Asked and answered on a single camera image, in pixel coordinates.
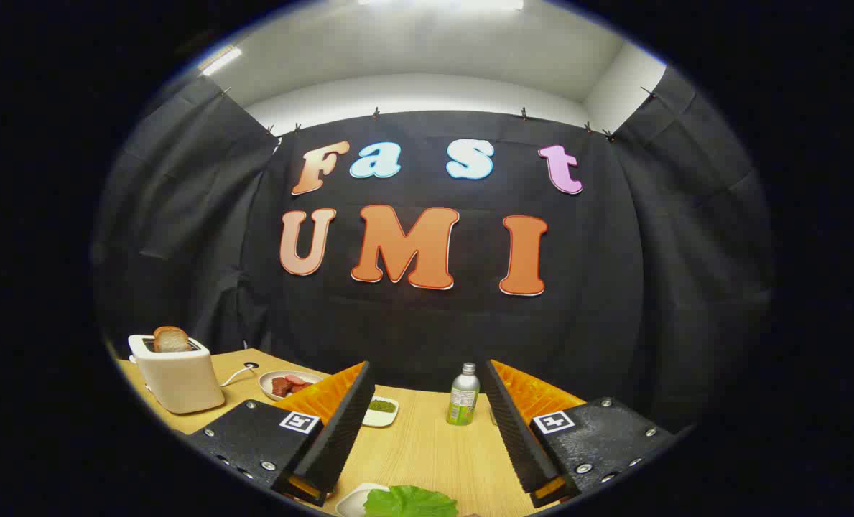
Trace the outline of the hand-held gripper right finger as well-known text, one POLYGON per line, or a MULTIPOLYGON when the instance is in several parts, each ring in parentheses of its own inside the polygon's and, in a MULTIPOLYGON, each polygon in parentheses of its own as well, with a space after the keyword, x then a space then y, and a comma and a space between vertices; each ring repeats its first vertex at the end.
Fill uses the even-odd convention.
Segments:
POLYGON ((497 360, 483 364, 483 390, 535 508, 597 495, 679 439, 615 397, 585 401, 497 360))

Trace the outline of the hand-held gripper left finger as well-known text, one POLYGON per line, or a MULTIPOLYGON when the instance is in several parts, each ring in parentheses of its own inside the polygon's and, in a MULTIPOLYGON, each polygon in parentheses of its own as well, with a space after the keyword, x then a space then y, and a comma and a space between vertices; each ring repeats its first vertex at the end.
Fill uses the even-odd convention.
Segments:
POLYGON ((321 507, 335 490, 374 395, 361 361, 291 396, 247 399, 182 438, 263 490, 321 507))

